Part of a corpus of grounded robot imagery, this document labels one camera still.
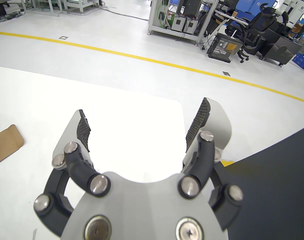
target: blue storage bin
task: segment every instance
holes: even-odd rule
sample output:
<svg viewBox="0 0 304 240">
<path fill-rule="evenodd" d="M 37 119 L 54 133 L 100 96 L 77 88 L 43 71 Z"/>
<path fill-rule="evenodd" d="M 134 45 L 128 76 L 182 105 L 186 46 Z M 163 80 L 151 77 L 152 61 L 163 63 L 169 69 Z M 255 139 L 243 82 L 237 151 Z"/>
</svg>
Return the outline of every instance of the blue storage bin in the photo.
<svg viewBox="0 0 304 240">
<path fill-rule="evenodd" d="M 295 55 L 292 61 L 296 63 L 299 67 L 304 69 L 304 56 L 302 56 L 301 54 L 297 54 Z"/>
</svg>

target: white floor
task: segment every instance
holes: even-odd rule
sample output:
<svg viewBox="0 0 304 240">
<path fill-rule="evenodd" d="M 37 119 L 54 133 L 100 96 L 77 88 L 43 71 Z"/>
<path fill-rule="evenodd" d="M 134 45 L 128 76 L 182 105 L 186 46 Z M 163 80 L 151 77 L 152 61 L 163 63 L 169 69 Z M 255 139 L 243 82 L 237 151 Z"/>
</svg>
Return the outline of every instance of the white floor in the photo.
<svg viewBox="0 0 304 240">
<path fill-rule="evenodd" d="M 149 1 L 103 1 L 112 11 L 149 17 Z M 256 56 L 242 64 L 238 59 L 231 63 L 210 59 L 190 43 L 146 35 L 147 21 L 102 10 L 87 16 L 25 14 L 0 23 L 0 31 L 50 39 L 67 36 L 69 42 L 220 75 L 226 71 L 232 78 L 304 99 L 304 72 L 294 65 L 280 68 Z M 223 154 L 226 160 L 243 159 L 304 127 L 303 102 L 200 73 L 94 50 L 0 35 L 0 66 L 177 100 L 183 106 L 186 130 L 202 98 L 210 97 L 221 103 L 231 120 L 233 133 Z"/>
</svg>

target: desk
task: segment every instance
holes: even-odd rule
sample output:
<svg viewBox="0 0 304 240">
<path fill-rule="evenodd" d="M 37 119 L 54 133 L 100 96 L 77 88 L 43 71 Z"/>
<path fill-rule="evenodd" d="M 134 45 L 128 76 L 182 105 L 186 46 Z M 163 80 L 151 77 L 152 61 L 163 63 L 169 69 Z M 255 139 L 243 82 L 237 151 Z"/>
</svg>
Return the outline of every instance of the desk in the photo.
<svg viewBox="0 0 304 240">
<path fill-rule="evenodd" d="M 182 170 L 186 141 L 177 101 L 0 67 L 0 131 L 16 124 L 25 139 L 0 162 L 0 239 L 32 239 L 36 228 L 36 240 L 58 239 L 37 218 L 33 202 L 77 109 L 91 127 L 89 150 L 97 171 L 156 182 Z M 68 182 L 73 207 L 83 193 Z"/>
<path fill-rule="evenodd" d="M 239 19 L 239 18 L 237 18 L 237 17 L 233 17 L 233 16 L 228 15 L 228 14 L 226 14 L 226 13 L 224 13 L 224 12 L 221 12 L 221 11 L 219 11 L 219 10 L 217 10 L 217 9 L 215 10 L 215 13 L 217 13 L 217 14 L 223 16 L 224 20 L 221 22 L 220 25 L 218 25 L 218 27 L 212 32 L 212 34 L 215 33 L 215 32 L 218 32 L 219 29 L 221 28 L 221 26 L 223 26 L 223 25 L 224 25 L 227 21 L 229 21 L 229 20 L 236 21 L 236 22 L 238 22 L 238 23 L 240 23 L 240 24 L 242 24 L 242 25 L 244 25 L 244 26 L 248 26 L 248 25 L 249 25 L 247 22 L 245 22 L 245 21 L 243 21 L 243 20 L 241 20 L 241 19 Z"/>
</svg>

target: cable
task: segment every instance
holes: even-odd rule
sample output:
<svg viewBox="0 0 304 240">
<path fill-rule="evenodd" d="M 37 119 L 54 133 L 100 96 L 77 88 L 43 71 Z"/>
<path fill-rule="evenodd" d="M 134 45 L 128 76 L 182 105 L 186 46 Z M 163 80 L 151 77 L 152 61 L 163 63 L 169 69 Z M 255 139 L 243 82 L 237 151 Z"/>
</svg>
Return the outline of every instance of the cable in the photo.
<svg viewBox="0 0 304 240">
<path fill-rule="evenodd" d="M 103 8 L 101 8 L 101 9 L 104 10 L 104 11 L 108 11 L 110 13 L 116 14 L 116 15 L 123 15 L 123 16 L 132 17 L 132 18 L 136 18 L 136 19 L 140 19 L 140 20 L 144 20 L 144 21 L 149 21 L 148 19 L 139 18 L 139 17 L 132 16 L 132 15 L 126 15 L 126 14 L 116 13 L 116 12 L 110 11 L 109 9 L 103 9 Z"/>
</svg>

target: black gripper finger pad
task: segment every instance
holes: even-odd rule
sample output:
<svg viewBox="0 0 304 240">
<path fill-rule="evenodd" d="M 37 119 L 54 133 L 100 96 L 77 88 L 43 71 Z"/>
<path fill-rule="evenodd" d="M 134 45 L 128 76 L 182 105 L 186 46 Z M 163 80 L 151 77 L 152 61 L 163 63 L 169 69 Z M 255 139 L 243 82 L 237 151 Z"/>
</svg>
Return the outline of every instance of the black gripper finger pad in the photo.
<svg viewBox="0 0 304 240">
<path fill-rule="evenodd" d="M 91 132 L 91 128 L 89 127 L 88 120 L 86 119 L 83 110 L 80 110 L 81 120 L 79 121 L 79 125 L 76 129 L 76 137 L 79 139 L 85 148 L 89 151 L 88 148 L 88 139 Z"/>
<path fill-rule="evenodd" d="M 206 98 L 203 98 L 203 101 L 200 105 L 197 115 L 194 117 L 193 122 L 185 137 L 185 140 L 187 142 L 187 150 L 190 147 L 195 136 L 197 135 L 199 129 L 206 124 L 209 114 L 210 114 L 210 104 Z"/>
</svg>

